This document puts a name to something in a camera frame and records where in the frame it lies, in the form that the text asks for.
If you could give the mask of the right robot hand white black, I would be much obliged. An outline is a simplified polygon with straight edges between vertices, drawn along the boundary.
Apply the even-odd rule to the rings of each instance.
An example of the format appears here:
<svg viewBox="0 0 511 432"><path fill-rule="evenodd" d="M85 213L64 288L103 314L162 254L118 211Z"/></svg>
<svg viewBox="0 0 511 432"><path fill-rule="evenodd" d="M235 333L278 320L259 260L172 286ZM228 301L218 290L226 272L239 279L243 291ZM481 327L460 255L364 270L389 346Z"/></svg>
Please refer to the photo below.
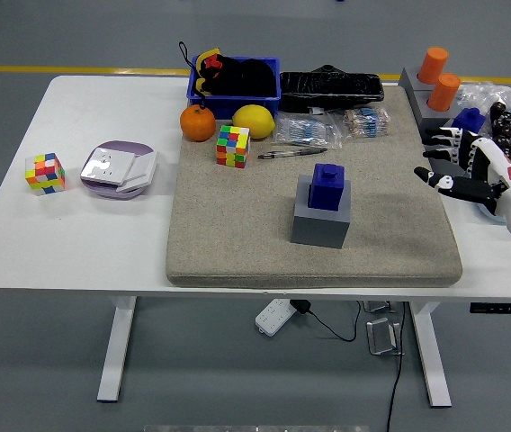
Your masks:
<svg viewBox="0 0 511 432"><path fill-rule="evenodd" d="M484 205L492 215L504 219L511 232L511 161L498 145L453 127L427 129L424 143L433 147L424 157L448 161L464 174L436 173L421 166L414 173L440 194Z"/></svg>

